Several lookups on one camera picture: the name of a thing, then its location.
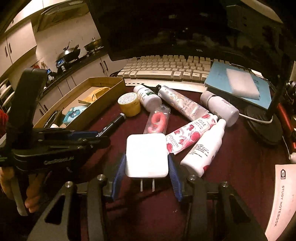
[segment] cabinet handle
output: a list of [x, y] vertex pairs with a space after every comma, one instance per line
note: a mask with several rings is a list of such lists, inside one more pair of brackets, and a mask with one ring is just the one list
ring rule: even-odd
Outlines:
[[104, 67], [103, 67], [102, 63], [100, 63], [100, 66], [101, 66], [102, 69], [103, 69], [103, 73], [105, 73], [105, 70], [104, 70]]
[[106, 69], [107, 69], [107, 71], [108, 71], [108, 66], [107, 66], [107, 64], [106, 64], [106, 62], [104, 61], [104, 64], [106, 65]]

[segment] metal bolt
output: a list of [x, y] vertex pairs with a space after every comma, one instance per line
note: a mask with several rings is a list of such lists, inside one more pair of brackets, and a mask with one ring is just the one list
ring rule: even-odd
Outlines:
[[66, 182], [65, 187], [69, 188], [73, 186], [73, 182]]
[[226, 181], [222, 182], [222, 186], [225, 187], [225, 188], [228, 187], [228, 182], [226, 182]]
[[192, 174], [189, 176], [190, 181], [195, 181], [196, 180], [196, 175]]
[[103, 180], [106, 178], [106, 176], [105, 176], [104, 174], [100, 174], [100, 175], [98, 175], [96, 178], [97, 178], [99, 181], [103, 181]]

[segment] cardboard tray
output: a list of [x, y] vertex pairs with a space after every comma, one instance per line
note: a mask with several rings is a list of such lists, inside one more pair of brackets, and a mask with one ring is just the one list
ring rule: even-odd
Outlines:
[[84, 99], [97, 87], [109, 87], [110, 90], [104, 93], [94, 103], [90, 104], [79, 116], [67, 125], [66, 129], [76, 131], [84, 130], [84, 128], [102, 113], [104, 109], [126, 93], [124, 80], [120, 77], [88, 78], [55, 103], [35, 124], [34, 128], [43, 128], [56, 110], [63, 110], [63, 114], [66, 114], [70, 108], [83, 105], [78, 103], [78, 99]]

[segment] small white bottle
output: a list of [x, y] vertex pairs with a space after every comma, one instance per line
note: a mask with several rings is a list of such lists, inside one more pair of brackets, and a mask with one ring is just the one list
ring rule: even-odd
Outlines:
[[181, 161], [191, 174], [201, 177], [211, 164], [222, 144], [226, 121], [220, 119], [216, 125], [205, 132], [190, 152]]
[[205, 91], [200, 96], [200, 101], [212, 114], [224, 119], [227, 127], [236, 123], [239, 117], [239, 110], [222, 97]]
[[161, 98], [144, 85], [137, 85], [133, 91], [138, 95], [140, 103], [148, 112], [154, 111], [162, 103]]

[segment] kitchen wall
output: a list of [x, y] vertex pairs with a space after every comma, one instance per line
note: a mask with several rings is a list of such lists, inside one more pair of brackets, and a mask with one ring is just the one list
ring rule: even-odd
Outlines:
[[79, 44], [81, 49], [79, 57], [85, 55], [86, 50], [84, 46], [92, 41], [92, 37], [99, 39], [100, 35], [90, 13], [37, 32], [35, 34], [37, 43], [36, 54], [21, 61], [8, 76], [13, 89], [16, 89], [22, 71], [25, 68], [31, 67], [37, 61], [44, 61], [52, 71], [56, 72], [55, 61], [71, 40], [69, 48]]

